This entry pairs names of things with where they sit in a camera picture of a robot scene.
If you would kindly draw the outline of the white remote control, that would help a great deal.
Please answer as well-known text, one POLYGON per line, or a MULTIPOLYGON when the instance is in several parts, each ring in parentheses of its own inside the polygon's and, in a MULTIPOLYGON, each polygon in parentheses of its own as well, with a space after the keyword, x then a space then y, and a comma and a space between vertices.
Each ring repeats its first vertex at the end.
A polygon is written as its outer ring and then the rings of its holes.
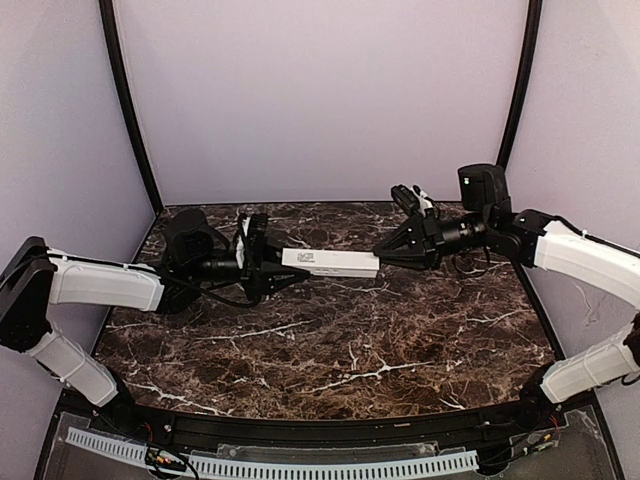
POLYGON ((321 277, 375 278, 380 269, 378 257, 361 251, 284 248, 281 263, 321 277))

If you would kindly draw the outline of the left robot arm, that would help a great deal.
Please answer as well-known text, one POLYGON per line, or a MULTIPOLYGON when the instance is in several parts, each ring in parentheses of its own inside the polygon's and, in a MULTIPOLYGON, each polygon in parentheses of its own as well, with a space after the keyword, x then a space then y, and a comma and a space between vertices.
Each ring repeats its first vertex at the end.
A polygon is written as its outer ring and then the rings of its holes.
POLYGON ((48 320, 50 306, 174 314, 207 296, 252 308, 311 276, 373 278, 384 263, 380 253, 281 247, 267 238, 267 224, 265 215, 242 214, 226 237, 203 211, 182 211, 166 225, 155 265, 82 258, 30 237, 1 275, 1 345, 34 358, 99 409, 127 408, 134 403, 127 387, 48 320))

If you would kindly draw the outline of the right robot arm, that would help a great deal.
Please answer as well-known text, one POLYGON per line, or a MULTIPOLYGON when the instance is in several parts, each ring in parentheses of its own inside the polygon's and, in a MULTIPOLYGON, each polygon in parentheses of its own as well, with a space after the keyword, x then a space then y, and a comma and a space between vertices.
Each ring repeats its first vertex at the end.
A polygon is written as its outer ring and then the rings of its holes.
MULTIPOLYGON (((559 215, 512 210, 505 172, 491 164, 458 170, 466 216, 445 223, 434 201, 418 186, 409 211, 424 225, 428 253, 438 257, 481 247, 528 268, 572 277, 639 306, 639 254, 580 230, 559 215)), ((639 321, 565 360, 538 371, 523 387, 522 401, 544 407, 639 372, 639 321)))

